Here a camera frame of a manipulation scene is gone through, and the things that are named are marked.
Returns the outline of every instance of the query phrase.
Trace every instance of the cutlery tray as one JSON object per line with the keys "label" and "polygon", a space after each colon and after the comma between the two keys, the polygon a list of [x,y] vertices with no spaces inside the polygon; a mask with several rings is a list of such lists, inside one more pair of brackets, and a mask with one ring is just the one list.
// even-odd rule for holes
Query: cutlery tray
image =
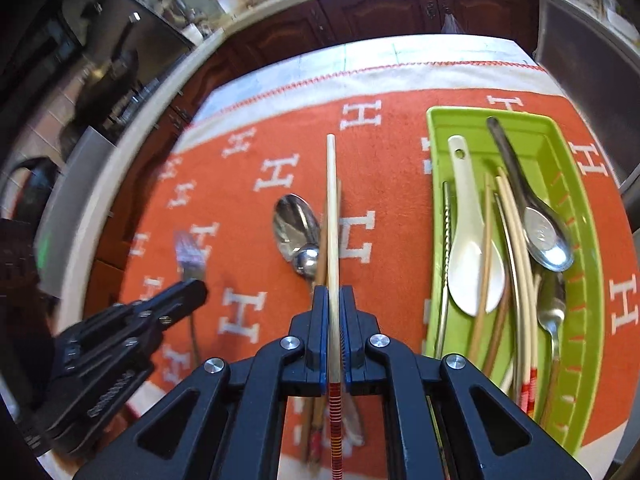
{"label": "cutlery tray", "polygon": [[[433,356],[442,294],[443,222],[442,183],[450,182],[452,229],[456,229],[456,184],[447,139],[465,137],[471,154],[476,186],[482,203],[484,174],[497,175],[504,163],[486,127],[486,119],[501,122],[518,155],[533,191],[568,225],[575,251],[574,264],[564,273],[566,317],[560,329],[561,365],[548,432],[575,454],[589,421],[598,385],[604,343],[604,292],[600,250],[591,209],[574,158],[556,123],[548,117],[488,108],[433,107],[427,111],[433,165],[434,252],[431,314],[425,354]],[[506,255],[502,223],[494,205],[494,241]],[[479,363],[484,361],[497,310],[487,314]],[[464,314],[449,297],[444,354],[466,354],[474,318]],[[549,336],[538,326],[538,386],[535,420],[546,395],[549,372]],[[500,385],[511,357],[515,357],[513,305],[507,315],[491,379]]]}

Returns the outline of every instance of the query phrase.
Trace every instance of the white plastic spoon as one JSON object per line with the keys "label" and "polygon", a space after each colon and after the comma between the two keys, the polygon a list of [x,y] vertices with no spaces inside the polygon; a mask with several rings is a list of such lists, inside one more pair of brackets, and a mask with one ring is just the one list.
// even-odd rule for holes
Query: white plastic spoon
{"label": "white plastic spoon", "polygon": [[[449,137],[449,153],[456,181],[457,219],[456,231],[449,257],[449,291],[460,309],[475,316],[480,302],[480,278],[482,269],[482,233],[484,220],[478,199],[478,189],[471,155],[462,136]],[[489,294],[486,311],[498,306],[504,290],[504,264],[492,241]]]}

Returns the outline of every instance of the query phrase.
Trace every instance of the orange tablecloth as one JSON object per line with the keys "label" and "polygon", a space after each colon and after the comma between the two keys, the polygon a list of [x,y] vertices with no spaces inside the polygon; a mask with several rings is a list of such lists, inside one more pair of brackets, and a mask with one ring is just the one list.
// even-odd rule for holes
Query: orange tablecloth
{"label": "orange tablecloth", "polygon": [[[600,453],[597,460],[608,465],[611,447],[619,441],[616,432],[628,418],[640,365],[638,268],[610,169],[565,97],[513,89],[536,88],[537,78],[548,78],[542,69],[492,62],[419,65],[306,81],[238,103],[193,126],[167,162],[148,204],[121,299],[146,298],[175,282],[173,233],[191,230],[208,257],[209,300],[195,313],[203,357],[238,360],[285,335],[291,317],[308,309],[308,286],[276,248],[273,206],[281,195],[293,192],[320,214],[325,136],[334,133],[343,182],[341,282],[353,285],[358,308],[374,313],[386,334],[419,352],[426,334],[434,243],[426,111],[435,105],[507,106],[548,115],[572,147],[600,243],[606,337],[584,455],[578,458],[588,467],[589,455]],[[422,72],[419,83],[398,89],[403,74]],[[447,73],[449,78],[438,78]],[[482,78],[497,88],[457,88]],[[335,100],[331,88],[338,95]],[[154,362],[151,381],[164,391],[190,373],[186,322],[166,333]],[[375,398],[358,399],[358,404],[367,443],[344,443],[344,468],[379,478],[386,467],[382,410]],[[301,402],[292,400],[287,409],[285,466],[292,464],[287,456],[298,456],[301,408]],[[323,465],[330,466],[328,448]]]}

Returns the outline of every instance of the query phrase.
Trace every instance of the tray rim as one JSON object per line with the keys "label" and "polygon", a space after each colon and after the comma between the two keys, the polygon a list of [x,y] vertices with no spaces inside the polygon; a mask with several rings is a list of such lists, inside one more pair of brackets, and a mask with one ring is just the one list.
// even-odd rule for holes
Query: tray rim
{"label": "tray rim", "polygon": [[[593,405],[594,405],[594,401],[595,401],[595,396],[596,393],[598,391],[598,387],[600,384],[600,376],[601,376],[601,370],[602,370],[602,353],[604,351],[604,339],[605,339],[605,330],[604,330],[604,313],[605,313],[605,301],[604,301],[604,272],[603,272],[603,267],[602,267],[602,258],[601,258],[601,251],[600,251],[600,241],[598,238],[598,232],[596,229],[596,225],[595,225],[595,220],[593,217],[593,212],[591,210],[591,204],[589,201],[589,196],[586,192],[586,189],[584,187],[584,183],[582,181],[582,178],[580,177],[580,174],[578,173],[578,169],[576,167],[575,164],[575,159],[569,149],[569,146],[567,145],[566,139],[564,138],[564,135],[562,134],[562,130],[560,129],[560,127],[558,126],[558,124],[551,118],[548,116],[544,116],[544,115],[540,115],[540,114],[531,114],[528,112],[519,112],[519,111],[510,111],[510,110],[497,110],[495,108],[482,108],[482,107],[459,107],[459,106],[434,106],[429,108],[426,111],[426,119],[427,119],[427,129],[428,129],[428,135],[429,135],[429,139],[430,139],[430,145],[431,145],[431,161],[432,161],[432,172],[431,172],[431,177],[432,177],[432,188],[433,188],[433,218],[437,218],[442,216],[443,214],[443,197],[442,197],[442,179],[440,177],[440,165],[437,163],[437,156],[434,157],[434,153],[436,153],[437,150],[434,150],[434,148],[437,147],[437,143],[434,144],[433,141],[433,136],[431,134],[431,132],[434,130],[434,124],[433,124],[433,118],[432,118],[432,114],[434,112],[437,112],[439,110],[455,110],[457,112],[462,112],[464,113],[465,111],[468,112],[473,112],[475,114],[478,114],[479,112],[486,112],[487,116],[489,115],[493,115],[493,116],[498,116],[498,118],[505,117],[505,118],[512,118],[513,116],[515,116],[516,114],[527,114],[528,116],[531,116],[533,118],[536,118],[536,120],[539,121],[543,121],[543,122],[547,122],[549,123],[549,125],[551,126],[551,128],[558,134],[559,138],[561,139],[561,145],[562,148],[564,149],[565,155],[567,155],[567,157],[569,158],[569,160],[573,161],[573,164],[571,164],[571,168],[562,168],[563,171],[571,171],[572,175],[575,177],[576,182],[578,183],[578,187],[580,190],[580,193],[582,195],[582,198],[584,199],[584,203],[586,204],[586,209],[587,209],[587,216],[588,216],[588,222],[587,224],[589,225],[590,228],[590,232],[591,232],[591,237],[593,237],[593,241],[594,241],[594,250],[596,252],[596,273],[599,277],[598,279],[598,285],[597,285],[597,289],[598,289],[598,309],[600,311],[600,313],[602,314],[601,316],[601,320],[600,320],[600,334],[599,334],[599,342],[598,342],[598,354],[599,354],[599,358],[597,359],[596,363],[595,363],[595,378],[594,378],[594,385],[593,388],[590,391],[590,398],[589,398],[589,402],[588,402],[588,407],[587,407],[587,416],[586,416],[586,420],[584,420],[581,424],[582,427],[580,428],[580,433],[577,435],[577,439],[576,439],[576,443],[575,446],[572,446],[571,449],[565,448],[567,449],[568,452],[570,452],[572,455],[576,455],[577,452],[579,451],[579,449],[581,448],[582,445],[582,441],[584,439],[584,433],[587,430],[587,426],[589,423],[589,420],[591,418],[591,413],[593,411]],[[441,276],[442,275],[442,258],[443,258],[443,230],[444,230],[444,226],[442,225],[442,222],[433,222],[433,283],[431,285],[431,301],[433,302],[434,299],[440,300],[440,296],[441,296],[441,291],[439,289],[442,288],[442,280],[436,280],[436,277]],[[440,311],[440,305],[436,304],[433,305],[432,303],[432,307],[430,309],[430,318],[428,321],[429,326],[435,326],[435,324],[437,323],[437,313],[439,313]],[[422,353],[426,356],[433,356],[433,342],[430,345],[430,335],[433,335],[434,331],[428,331],[428,334],[426,335],[426,338],[424,340],[424,347],[422,349]],[[578,391],[580,390],[580,384],[578,384],[577,387]]]}

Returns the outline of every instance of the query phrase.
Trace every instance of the cabinet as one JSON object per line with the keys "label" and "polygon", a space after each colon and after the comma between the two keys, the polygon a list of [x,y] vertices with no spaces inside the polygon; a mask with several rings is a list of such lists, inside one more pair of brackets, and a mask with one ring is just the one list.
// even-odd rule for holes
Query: cabinet
{"label": "cabinet", "polygon": [[248,72],[335,43],[334,33],[317,0],[270,16],[229,40]]}
{"label": "cabinet", "polygon": [[438,0],[467,34],[507,38],[531,55],[538,45],[539,0]]}
{"label": "cabinet", "polygon": [[94,260],[94,266],[89,275],[89,285],[84,297],[82,318],[86,319],[116,303],[120,295],[120,286],[123,278],[123,270],[100,260]]}
{"label": "cabinet", "polygon": [[190,122],[211,91],[248,71],[231,46],[225,43],[187,81],[171,106],[184,121]]}
{"label": "cabinet", "polygon": [[440,31],[436,0],[319,0],[338,43]]}
{"label": "cabinet", "polygon": [[184,125],[178,114],[168,108],[147,136],[111,205],[95,255],[99,260],[117,269],[125,268],[146,202]]}

